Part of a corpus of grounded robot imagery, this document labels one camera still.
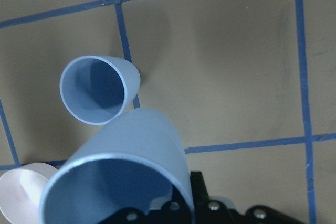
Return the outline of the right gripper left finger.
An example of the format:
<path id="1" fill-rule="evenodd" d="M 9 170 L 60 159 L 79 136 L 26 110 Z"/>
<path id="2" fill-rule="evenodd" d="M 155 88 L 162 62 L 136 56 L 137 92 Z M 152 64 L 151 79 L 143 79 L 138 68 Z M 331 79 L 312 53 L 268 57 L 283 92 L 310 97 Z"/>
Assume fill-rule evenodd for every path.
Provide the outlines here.
<path id="1" fill-rule="evenodd" d="M 145 213 L 136 208 L 123 208 L 101 223 L 191 223 L 192 214 L 178 189 L 173 186 L 168 198 L 152 201 L 150 210 Z"/>

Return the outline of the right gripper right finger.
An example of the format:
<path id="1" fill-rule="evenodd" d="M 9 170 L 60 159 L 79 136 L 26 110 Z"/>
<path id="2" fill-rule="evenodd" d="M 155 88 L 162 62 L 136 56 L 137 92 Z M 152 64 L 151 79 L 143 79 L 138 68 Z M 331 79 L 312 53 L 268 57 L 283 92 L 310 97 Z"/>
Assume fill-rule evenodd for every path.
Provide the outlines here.
<path id="1" fill-rule="evenodd" d="M 190 182 L 196 223 L 301 223 L 298 219 L 264 205 L 252 206 L 241 214 L 222 200 L 211 199 L 200 171 L 191 171 Z"/>

